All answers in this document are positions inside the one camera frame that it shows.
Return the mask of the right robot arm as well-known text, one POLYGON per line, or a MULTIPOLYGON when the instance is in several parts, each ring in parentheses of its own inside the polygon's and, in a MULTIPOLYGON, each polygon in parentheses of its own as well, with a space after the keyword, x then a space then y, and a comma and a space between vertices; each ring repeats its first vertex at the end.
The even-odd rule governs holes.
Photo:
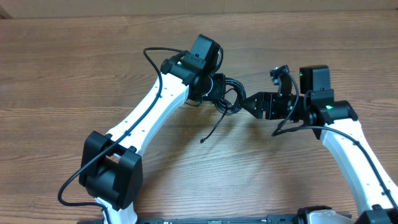
POLYGON ((388 176, 368 144, 358 115, 347 101, 336 101, 330 69, 312 65, 299 70, 296 82, 286 65, 270 71, 277 92, 257 92, 240 105, 257 119, 278 119, 273 136, 285 133, 287 121, 302 121, 292 133, 311 129, 334 157, 358 210, 349 219, 325 206, 301 208, 297 223, 397 223, 397 185, 388 176))

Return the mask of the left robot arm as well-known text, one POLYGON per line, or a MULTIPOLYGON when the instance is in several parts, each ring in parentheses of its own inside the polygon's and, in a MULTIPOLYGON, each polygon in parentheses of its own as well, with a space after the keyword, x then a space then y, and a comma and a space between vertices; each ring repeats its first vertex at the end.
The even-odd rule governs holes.
POLYGON ((106 134, 93 131, 85 140, 78 181, 101 208, 103 223, 138 221, 134 201, 143 183, 142 157, 169 116, 187 100, 224 95, 220 44, 199 35, 190 50, 173 52, 155 68, 154 85, 133 111, 106 134))

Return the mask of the black cable silver plug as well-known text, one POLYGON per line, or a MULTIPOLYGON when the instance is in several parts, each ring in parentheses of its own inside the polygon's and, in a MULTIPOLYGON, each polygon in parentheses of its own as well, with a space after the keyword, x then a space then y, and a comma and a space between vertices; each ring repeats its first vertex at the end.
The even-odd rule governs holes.
POLYGON ((220 113, 229 116, 238 113, 242 109, 241 102, 246 99, 246 90, 240 81, 233 78, 227 78, 225 84, 231 88, 225 90, 223 96, 213 104, 220 113), (236 93, 236 99, 233 103, 225 98, 225 95, 229 91, 234 91, 236 93))

